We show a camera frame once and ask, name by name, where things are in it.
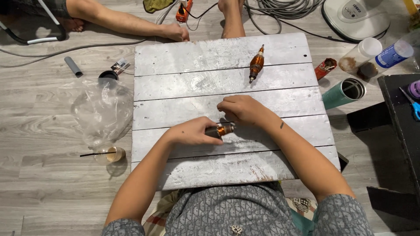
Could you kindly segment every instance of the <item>gray patterned shirt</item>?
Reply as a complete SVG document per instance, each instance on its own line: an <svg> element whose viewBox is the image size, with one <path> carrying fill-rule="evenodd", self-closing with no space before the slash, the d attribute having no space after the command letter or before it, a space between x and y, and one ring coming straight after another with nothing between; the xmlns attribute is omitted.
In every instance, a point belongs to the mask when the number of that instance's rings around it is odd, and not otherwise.
<svg viewBox="0 0 420 236"><path fill-rule="evenodd" d="M360 203L335 194L318 204L314 236L373 236ZM291 209L278 182L183 189L166 220L165 236L228 236L230 226L241 236L301 236L292 222ZM145 236L134 220L108 224L102 236Z"/></svg>

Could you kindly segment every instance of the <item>purple container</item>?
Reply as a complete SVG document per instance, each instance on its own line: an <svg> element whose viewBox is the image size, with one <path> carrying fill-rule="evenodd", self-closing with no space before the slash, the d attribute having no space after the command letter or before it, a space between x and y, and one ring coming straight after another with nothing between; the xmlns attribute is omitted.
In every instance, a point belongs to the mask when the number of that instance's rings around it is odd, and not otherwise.
<svg viewBox="0 0 420 236"><path fill-rule="evenodd" d="M416 82L412 82L408 88L408 93L410 93L413 98L420 99L420 80L417 80Z"/></svg>

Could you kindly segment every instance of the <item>brand logo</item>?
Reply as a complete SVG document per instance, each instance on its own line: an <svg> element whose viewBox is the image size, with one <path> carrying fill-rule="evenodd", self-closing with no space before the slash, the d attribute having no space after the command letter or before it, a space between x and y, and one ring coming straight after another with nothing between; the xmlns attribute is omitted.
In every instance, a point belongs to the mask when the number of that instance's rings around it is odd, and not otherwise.
<svg viewBox="0 0 420 236"><path fill-rule="evenodd" d="M362 12L356 4L353 4L353 7L354 7L354 8L355 8L358 12Z"/></svg>

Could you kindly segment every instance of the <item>white wooden table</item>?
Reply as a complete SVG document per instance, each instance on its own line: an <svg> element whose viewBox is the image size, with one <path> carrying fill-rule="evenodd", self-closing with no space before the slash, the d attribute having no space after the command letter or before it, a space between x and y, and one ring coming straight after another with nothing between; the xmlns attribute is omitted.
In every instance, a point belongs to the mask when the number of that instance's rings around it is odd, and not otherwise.
<svg viewBox="0 0 420 236"><path fill-rule="evenodd" d="M264 68L250 85L249 63L262 44ZM137 46L134 57L131 170L173 125L199 116L228 122L216 105L238 93L282 117L340 170L303 33ZM223 146L177 147L158 190L297 178L262 130L237 126L223 140Z"/></svg>

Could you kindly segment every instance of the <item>red can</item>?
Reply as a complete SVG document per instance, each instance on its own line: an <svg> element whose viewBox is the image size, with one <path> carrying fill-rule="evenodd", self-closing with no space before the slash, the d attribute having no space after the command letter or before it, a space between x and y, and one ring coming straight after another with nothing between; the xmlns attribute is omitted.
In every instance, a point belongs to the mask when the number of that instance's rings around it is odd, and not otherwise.
<svg viewBox="0 0 420 236"><path fill-rule="evenodd" d="M320 80L324 78L324 76L326 76L330 71L332 71L336 67L337 67L336 60L332 58L325 59L323 62L321 62L321 64L319 64L319 66L315 68L316 79Z"/></svg>

